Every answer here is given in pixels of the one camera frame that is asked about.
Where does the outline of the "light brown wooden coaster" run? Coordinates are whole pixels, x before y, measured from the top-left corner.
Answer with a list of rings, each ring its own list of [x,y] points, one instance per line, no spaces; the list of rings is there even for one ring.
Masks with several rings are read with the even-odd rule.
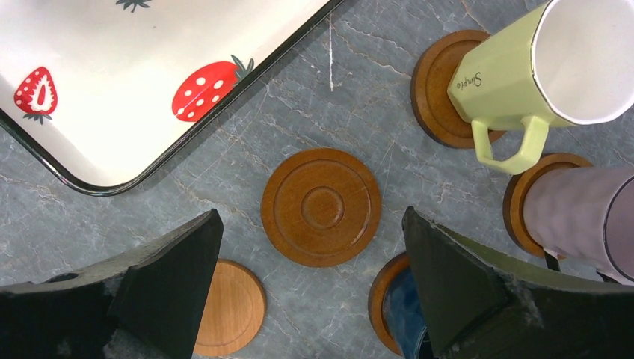
[[[220,259],[212,278],[194,353],[229,355],[258,334],[265,318],[266,295],[258,277],[247,267]]]

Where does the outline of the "dark brown wooden coaster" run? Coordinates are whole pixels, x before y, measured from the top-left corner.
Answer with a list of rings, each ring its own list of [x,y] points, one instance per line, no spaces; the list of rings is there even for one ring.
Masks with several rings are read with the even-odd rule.
[[[471,125],[456,112],[447,90],[465,54],[489,36],[479,30],[447,34],[425,50],[414,68],[410,83],[413,113],[425,133],[446,147],[475,147]]]
[[[387,323],[384,320],[384,299],[390,284],[405,269],[410,266],[410,260],[406,252],[403,252],[390,261],[378,272],[372,282],[368,297],[369,321],[377,338],[393,353],[401,356],[400,348],[392,337]]]
[[[547,254],[530,235],[523,217],[526,195],[532,185],[545,173],[560,168],[586,168],[593,164],[584,157],[572,153],[548,153],[542,155],[536,165],[527,171],[514,175],[505,191],[502,215],[505,228],[511,240],[526,253],[549,260],[564,259],[562,255]]]
[[[330,147],[302,150],[270,176],[260,214],[270,243],[303,266],[343,264],[375,237],[382,196],[370,169]]]

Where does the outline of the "strawberry pattern white tray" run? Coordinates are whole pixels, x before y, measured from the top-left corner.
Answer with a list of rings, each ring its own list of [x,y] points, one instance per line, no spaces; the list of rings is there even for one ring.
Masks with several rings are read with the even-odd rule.
[[[183,148],[337,1],[3,1],[1,127],[112,196]]]

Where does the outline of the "light green cup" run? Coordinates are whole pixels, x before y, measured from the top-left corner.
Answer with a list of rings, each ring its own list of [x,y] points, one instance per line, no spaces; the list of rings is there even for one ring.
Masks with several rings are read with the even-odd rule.
[[[465,54],[447,93],[485,166],[520,174],[553,127],[633,106],[633,3],[547,1]]]

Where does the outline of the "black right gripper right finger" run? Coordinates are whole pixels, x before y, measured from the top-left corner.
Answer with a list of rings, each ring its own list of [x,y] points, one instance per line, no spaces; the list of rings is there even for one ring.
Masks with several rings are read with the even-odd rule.
[[[511,257],[423,218],[401,221],[439,358],[631,358],[633,288]]]

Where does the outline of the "dark blue mug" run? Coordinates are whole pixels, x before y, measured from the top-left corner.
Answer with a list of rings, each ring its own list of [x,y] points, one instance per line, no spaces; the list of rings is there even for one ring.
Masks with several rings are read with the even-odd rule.
[[[388,286],[383,315],[403,358],[435,358],[410,268],[398,274]]]

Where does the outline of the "purple glass mug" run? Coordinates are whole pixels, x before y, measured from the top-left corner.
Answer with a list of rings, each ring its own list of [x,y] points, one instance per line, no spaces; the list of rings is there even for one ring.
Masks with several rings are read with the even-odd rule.
[[[633,284],[633,168],[549,171],[530,187],[523,218],[547,253]]]

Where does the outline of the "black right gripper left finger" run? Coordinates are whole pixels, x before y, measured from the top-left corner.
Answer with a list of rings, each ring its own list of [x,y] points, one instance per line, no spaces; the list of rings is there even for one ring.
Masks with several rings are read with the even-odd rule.
[[[109,358],[149,349],[190,358],[224,225],[212,209],[109,259],[1,288],[3,358]]]

